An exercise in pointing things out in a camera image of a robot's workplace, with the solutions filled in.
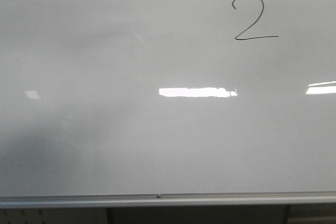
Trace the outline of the white whiteboard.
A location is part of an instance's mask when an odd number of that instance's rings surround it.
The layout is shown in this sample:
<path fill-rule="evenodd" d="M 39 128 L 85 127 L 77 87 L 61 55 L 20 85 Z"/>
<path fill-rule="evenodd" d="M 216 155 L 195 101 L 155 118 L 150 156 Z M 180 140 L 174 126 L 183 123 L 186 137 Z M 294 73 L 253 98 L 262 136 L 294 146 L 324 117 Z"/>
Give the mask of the white whiteboard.
<path fill-rule="evenodd" d="M 335 190 L 335 0 L 1 0 L 1 196 Z"/>

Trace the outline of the dark cabinet under whiteboard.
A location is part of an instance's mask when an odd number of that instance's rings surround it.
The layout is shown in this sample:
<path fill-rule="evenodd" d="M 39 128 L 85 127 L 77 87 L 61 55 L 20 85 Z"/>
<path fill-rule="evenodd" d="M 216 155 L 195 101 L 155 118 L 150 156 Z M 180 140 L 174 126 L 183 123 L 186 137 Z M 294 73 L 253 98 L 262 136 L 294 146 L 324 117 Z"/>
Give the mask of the dark cabinet under whiteboard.
<path fill-rule="evenodd" d="M 108 223 L 287 223 L 290 205 L 107 208 Z"/>

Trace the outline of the grey perforated panel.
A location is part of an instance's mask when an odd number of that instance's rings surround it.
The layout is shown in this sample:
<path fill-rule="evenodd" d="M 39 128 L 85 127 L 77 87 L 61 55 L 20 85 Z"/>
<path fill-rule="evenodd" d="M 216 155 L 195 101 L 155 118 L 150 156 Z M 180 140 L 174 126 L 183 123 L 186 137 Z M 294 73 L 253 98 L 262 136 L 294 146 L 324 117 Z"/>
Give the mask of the grey perforated panel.
<path fill-rule="evenodd" d="M 1 223 L 108 223 L 103 208 L 1 209 Z"/>

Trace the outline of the aluminium whiteboard tray rail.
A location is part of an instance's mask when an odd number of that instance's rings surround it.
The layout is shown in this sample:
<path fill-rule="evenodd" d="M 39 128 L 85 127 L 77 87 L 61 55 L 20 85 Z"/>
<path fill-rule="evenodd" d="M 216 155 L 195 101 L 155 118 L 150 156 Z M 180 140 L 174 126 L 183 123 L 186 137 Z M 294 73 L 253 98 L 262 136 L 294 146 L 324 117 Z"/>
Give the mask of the aluminium whiteboard tray rail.
<path fill-rule="evenodd" d="M 1 197 L 2 209 L 332 204 L 335 191 Z"/>

